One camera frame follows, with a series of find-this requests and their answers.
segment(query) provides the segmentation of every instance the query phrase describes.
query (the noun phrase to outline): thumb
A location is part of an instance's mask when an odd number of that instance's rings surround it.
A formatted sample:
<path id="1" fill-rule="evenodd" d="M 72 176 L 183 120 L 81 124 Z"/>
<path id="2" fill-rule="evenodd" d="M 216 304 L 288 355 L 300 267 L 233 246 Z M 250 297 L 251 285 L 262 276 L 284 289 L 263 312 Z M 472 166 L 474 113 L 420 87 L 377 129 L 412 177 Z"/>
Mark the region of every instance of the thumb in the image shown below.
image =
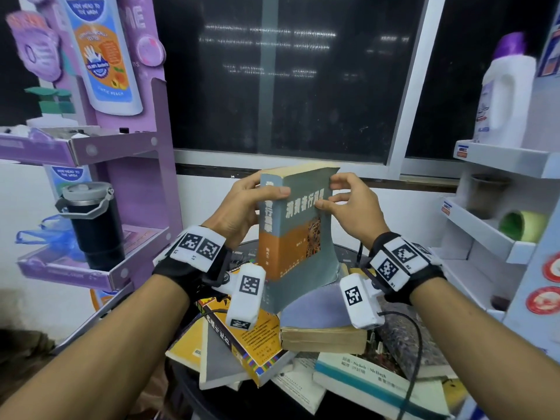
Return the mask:
<path id="1" fill-rule="evenodd" d="M 261 186 L 257 189 L 245 190 L 245 197 L 250 204 L 265 200 L 285 199 L 290 195 L 289 187 Z"/>
<path id="2" fill-rule="evenodd" d="M 320 209 L 321 211 L 327 211 L 328 213 L 330 213 L 330 214 L 332 214 L 336 217 L 337 213 L 339 212 L 339 209 L 342 206 L 337 205 L 336 203 L 331 202 L 330 200 L 319 199 L 317 202 L 315 202 L 315 207 L 317 209 Z"/>

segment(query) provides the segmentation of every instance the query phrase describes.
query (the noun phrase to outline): red circle logo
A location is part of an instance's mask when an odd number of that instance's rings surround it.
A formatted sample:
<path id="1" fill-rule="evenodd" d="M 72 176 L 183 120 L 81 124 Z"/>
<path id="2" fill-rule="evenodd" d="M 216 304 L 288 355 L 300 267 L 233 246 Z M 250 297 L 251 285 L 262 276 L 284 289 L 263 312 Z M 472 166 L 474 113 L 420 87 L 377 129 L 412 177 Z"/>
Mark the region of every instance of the red circle logo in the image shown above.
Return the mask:
<path id="1" fill-rule="evenodd" d="M 560 252 L 552 256 L 542 268 L 543 276 L 551 282 L 560 283 Z"/>
<path id="2" fill-rule="evenodd" d="M 548 286 L 535 290 L 527 298 L 526 305 L 529 311 L 539 315 L 560 312 L 560 287 Z"/>

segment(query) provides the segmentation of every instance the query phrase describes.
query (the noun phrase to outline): purple shelf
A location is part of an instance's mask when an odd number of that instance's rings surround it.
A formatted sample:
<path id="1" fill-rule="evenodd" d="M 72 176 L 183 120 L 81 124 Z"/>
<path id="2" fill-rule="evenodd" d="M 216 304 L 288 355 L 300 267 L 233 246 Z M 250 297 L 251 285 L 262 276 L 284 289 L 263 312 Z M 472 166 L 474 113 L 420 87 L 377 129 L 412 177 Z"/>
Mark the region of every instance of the purple shelf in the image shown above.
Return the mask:
<path id="1" fill-rule="evenodd" d="M 56 134 L 77 128 L 99 135 L 72 139 L 49 135 L 49 132 Z M 119 134 L 98 126 L 32 128 L 28 138 L 0 133 L 0 159 L 69 167 L 91 165 L 156 150 L 157 135 L 156 132 Z"/>
<path id="2" fill-rule="evenodd" d="M 60 260 L 60 254 L 53 252 L 48 247 L 42 247 L 20 257 L 18 266 L 21 273 L 27 278 L 114 291 L 122 289 L 140 270 L 149 270 L 147 272 L 149 275 L 153 268 L 152 259 L 164 249 L 170 238 L 169 228 L 159 230 L 126 254 L 125 260 L 109 272 L 54 263 Z"/>

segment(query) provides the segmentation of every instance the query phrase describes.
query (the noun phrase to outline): green cup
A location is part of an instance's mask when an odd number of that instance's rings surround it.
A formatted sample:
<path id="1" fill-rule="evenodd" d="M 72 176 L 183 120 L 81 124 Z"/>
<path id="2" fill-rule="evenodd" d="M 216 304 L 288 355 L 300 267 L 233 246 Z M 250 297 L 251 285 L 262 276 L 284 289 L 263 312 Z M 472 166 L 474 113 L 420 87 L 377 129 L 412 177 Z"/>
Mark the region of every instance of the green cup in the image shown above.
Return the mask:
<path id="1" fill-rule="evenodd" d="M 500 221 L 498 230 L 512 240 L 538 243 L 548 224 L 548 215 L 533 211 L 512 211 Z"/>

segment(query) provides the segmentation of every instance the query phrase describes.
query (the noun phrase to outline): round black table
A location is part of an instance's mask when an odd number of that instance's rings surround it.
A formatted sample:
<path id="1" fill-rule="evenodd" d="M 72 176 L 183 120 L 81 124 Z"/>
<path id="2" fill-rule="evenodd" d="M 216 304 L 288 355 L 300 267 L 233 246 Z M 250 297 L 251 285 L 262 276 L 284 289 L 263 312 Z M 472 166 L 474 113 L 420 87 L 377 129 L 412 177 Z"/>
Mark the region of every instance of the round black table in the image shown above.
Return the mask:
<path id="1" fill-rule="evenodd" d="M 334 246 L 338 260 L 349 268 L 354 267 L 357 252 L 339 245 Z M 258 240 L 242 244 L 232 257 L 232 268 L 255 259 L 257 247 Z M 196 309 L 189 310 L 186 320 L 192 321 L 197 313 Z M 338 420 L 347 416 L 383 420 L 382 416 L 328 391 L 313 416 L 272 381 L 261 388 L 257 388 L 252 380 L 246 380 L 239 391 L 226 386 L 203 391 L 198 387 L 198 373 L 175 361 L 171 361 L 171 366 L 183 396 L 201 420 Z"/>

